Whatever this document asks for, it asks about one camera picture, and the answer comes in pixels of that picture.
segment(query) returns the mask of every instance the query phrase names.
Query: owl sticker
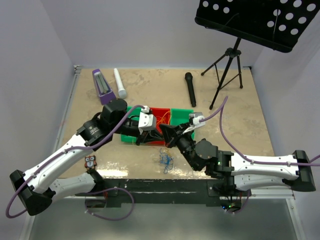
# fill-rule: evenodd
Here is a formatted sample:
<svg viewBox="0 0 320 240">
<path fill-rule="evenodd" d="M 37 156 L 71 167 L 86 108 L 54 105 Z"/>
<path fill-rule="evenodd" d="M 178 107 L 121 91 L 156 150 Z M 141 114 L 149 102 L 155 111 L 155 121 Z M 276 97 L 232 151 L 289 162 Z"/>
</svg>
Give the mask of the owl sticker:
<svg viewBox="0 0 320 240">
<path fill-rule="evenodd" d="M 96 156 L 93 155 L 93 156 L 86 156 L 84 158 L 85 160 L 85 164 L 84 164 L 84 167 L 89 170 L 89 169 L 95 169 L 96 166 L 97 166 L 97 162 L 96 162 Z"/>
</svg>

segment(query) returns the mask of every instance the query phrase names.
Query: tabletop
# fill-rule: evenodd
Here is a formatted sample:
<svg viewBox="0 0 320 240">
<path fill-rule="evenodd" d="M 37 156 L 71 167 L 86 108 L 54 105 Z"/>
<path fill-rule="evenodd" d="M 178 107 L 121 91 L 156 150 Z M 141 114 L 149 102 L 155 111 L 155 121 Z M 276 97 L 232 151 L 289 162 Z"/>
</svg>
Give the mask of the tabletop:
<svg viewBox="0 0 320 240">
<path fill-rule="evenodd" d="M 92 71 L 82 69 L 77 80 L 73 100 L 69 106 L 64 124 L 62 143 L 65 144 L 84 122 L 103 106 L 97 96 Z M 113 69 L 100 69 L 116 96 L 118 90 Z M 242 153 L 253 156 L 273 156 L 269 134 L 260 106 L 255 84 L 250 70 L 242 70 L 243 89 L 239 88 L 239 79 L 234 79 L 224 87 L 209 110 L 215 95 L 218 79 L 211 70 L 201 76 L 202 69 L 118 69 L 127 92 L 125 101 L 128 106 L 147 105 L 154 108 L 193 109 L 202 112 L 205 117 L 213 113 L 223 102 L 228 101 L 223 111 L 223 130 L 227 138 Z M 193 75 L 196 107 L 191 107 L 185 73 Z M 230 69 L 225 83 L 238 73 Z M 205 138 L 220 150 L 232 151 L 220 133 L 219 115 L 206 122 L 204 127 L 195 130 L 195 140 Z M 141 178 L 141 179 L 199 179 L 210 178 L 204 171 L 195 172 L 174 147 L 168 149 L 173 156 L 173 169 L 164 173 L 165 165 L 160 163 L 159 150 L 163 146 L 140 145 L 121 142 L 120 135 L 114 134 L 108 144 L 95 152 L 96 169 L 104 178 Z M 85 160 L 78 161 L 61 178 L 70 178 L 86 171 Z"/>
</svg>

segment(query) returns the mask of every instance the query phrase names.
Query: red container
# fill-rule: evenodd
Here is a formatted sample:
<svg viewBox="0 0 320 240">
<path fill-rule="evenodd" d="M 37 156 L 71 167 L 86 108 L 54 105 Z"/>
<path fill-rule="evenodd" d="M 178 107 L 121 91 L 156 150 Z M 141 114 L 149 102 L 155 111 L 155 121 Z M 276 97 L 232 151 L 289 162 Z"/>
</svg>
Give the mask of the red container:
<svg viewBox="0 0 320 240">
<path fill-rule="evenodd" d="M 162 133 L 159 124 L 170 124 L 171 119 L 171 111 L 170 108 L 157 108 L 157 107 L 150 107 L 152 110 L 152 114 L 156 118 L 156 129 Z M 152 141 L 149 144 L 156 144 L 156 145 L 165 145 L 164 141 Z"/>
</svg>

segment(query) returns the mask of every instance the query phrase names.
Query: music stand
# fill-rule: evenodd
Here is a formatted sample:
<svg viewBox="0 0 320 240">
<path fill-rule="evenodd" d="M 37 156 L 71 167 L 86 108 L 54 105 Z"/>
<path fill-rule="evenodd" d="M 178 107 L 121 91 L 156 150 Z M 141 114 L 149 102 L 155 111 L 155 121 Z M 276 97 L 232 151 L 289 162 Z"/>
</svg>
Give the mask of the music stand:
<svg viewBox="0 0 320 240">
<path fill-rule="evenodd" d="M 242 88 L 241 52 L 237 52 L 241 39 L 289 53 L 319 9 L 320 2 L 316 0 L 200 0 L 195 22 L 205 28 L 237 37 L 234 47 L 228 48 L 231 54 L 220 81 L 218 76 L 219 85 L 209 109 L 213 109 L 219 91 L 237 76 Z M 213 66 L 218 73 L 216 64 L 225 56 L 201 75 Z M 234 57 L 238 60 L 239 74 L 223 86 Z"/>
</svg>

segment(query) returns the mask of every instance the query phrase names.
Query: gray wall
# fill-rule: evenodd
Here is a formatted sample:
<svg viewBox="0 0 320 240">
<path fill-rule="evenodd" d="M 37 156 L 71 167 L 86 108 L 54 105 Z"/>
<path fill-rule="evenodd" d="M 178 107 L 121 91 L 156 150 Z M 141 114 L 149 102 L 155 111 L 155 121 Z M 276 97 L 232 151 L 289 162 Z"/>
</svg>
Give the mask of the gray wall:
<svg viewBox="0 0 320 240">
<path fill-rule="evenodd" d="M 199 0 L 41 1 L 73 64 L 207 67 L 236 41 L 195 23 Z M 240 49 L 248 66 L 262 47 L 244 40 Z"/>
<path fill-rule="evenodd" d="M 320 14 L 291 53 L 264 48 L 252 73 L 275 154 L 305 150 L 320 154 Z M 313 167 L 317 191 L 295 192 L 309 240 L 319 239 L 320 167 Z"/>
<path fill-rule="evenodd" d="M 2 1 L 0 33 L 0 238 L 16 240 L 26 215 L 5 216 L 14 193 L 9 174 L 51 152 L 73 66 L 39 0 Z M 17 200 L 11 213 L 22 209 Z"/>
</svg>

